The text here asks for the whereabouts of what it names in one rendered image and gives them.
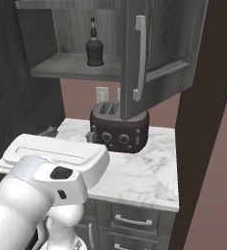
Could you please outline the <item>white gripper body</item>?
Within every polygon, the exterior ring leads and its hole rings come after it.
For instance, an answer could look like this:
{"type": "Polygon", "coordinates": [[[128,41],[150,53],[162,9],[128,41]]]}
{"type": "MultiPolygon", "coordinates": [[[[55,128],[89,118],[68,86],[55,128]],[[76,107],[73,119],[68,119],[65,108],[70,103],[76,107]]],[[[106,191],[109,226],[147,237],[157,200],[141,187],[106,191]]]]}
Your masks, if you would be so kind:
{"type": "Polygon", "coordinates": [[[42,156],[58,166],[79,171],[88,189],[100,181],[110,162],[104,145],[21,134],[3,153],[0,173],[8,174],[22,157],[29,155],[42,156]]]}

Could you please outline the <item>dark tall cabinet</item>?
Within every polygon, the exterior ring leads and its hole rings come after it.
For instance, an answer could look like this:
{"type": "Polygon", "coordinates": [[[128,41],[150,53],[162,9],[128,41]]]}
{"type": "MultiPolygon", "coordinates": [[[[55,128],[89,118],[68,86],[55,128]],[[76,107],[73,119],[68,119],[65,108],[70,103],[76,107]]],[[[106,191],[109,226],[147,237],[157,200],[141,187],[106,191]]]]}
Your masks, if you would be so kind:
{"type": "Polygon", "coordinates": [[[0,0],[0,158],[16,136],[38,135],[64,120],[60,81],[30,75],[56,54],[49,10],[19,10],[16,0],[0,0]]]}

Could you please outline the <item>grey base cabinet door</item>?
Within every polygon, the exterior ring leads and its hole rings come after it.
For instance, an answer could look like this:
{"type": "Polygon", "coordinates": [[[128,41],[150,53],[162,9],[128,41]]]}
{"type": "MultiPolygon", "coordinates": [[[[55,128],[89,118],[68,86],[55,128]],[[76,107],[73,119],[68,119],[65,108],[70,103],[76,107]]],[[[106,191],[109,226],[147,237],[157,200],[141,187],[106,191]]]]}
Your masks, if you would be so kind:
{"type": "Polygon", "coordinates": [[[99,237],[97,221],[95,219],[82,219],[79,224],[75,227],[78,236],[85,242],[87,249],[91,250],[88,238],[88,224],[93,224],[93,239],[94,239],[94,250],[99,250],[99,237]]]}

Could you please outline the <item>dark liquor bottle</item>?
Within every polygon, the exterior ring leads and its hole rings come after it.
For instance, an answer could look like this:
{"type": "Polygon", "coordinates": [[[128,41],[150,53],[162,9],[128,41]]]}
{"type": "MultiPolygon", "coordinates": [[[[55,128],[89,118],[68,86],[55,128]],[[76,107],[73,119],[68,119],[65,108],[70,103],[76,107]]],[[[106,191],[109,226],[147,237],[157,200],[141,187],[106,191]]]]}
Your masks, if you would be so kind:
{"type": "Polygon", "coordinates": [[[91,19],[90,39],[86,45],[87,64],[89,66],[102,66],[103,61],[103,43],[97,38],[96,21],[91,19]]]}

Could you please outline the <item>dark brown toaster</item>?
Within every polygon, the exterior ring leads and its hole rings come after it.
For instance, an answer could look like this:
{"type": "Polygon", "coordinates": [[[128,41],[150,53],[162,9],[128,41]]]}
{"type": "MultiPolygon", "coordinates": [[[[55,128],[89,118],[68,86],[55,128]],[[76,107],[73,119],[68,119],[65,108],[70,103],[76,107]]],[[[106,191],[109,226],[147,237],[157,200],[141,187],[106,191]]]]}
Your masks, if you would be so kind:
{"type": "Polygon", "coordinates": [[[120,102],[101,102],[90,113],[90,127],[97,127],[97,142],[109,151],[136,153],[148,141],[150,114],[143,111],[126,121],[120,118],[120,102]]]}

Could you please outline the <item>grey drawer front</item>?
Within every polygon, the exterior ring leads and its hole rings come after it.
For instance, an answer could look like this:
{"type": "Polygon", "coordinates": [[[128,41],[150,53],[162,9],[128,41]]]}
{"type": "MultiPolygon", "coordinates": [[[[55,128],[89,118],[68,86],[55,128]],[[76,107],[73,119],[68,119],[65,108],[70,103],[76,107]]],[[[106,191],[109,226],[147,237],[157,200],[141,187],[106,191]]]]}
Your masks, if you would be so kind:
{"type": "Polygon", "coordinates": [[[158,250],[157,241],[150,240],[143,236],[138,236],[128,232],[109,230],[108,238],[110,241],[109,246],[112,250],[115,250],[115,243],[131,250],[158,250]]]}
{"type": "Polygon", "coordinates": [[[144,231],[156,231],[158,226],[159,212],[151,209],[144,209],[140,207],[114,204],[112,206],[112,224],[118,227],[125,227],[130,229],[144,230],[144,231]],[[152,220],[153,224],[149,227],[130,225],[117,221],[114,216],[118,214],[123,218],[142,221],[152,220]]]}

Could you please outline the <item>grey wall cabinet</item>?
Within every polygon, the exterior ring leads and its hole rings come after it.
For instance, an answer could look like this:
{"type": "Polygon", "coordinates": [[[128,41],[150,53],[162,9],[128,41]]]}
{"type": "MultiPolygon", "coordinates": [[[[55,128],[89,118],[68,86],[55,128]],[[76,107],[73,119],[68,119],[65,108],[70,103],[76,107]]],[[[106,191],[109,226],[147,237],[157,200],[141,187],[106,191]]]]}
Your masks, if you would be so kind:
{"type": "Polygon", "coordinates": [[[30,69],[35,77],[117,81],[120,79],[121,0],[17,0],[22,14],[51,14],[57,53],[30,69]],[[102,66],[87,64],[91,21],[103,42],[102,66]]]}

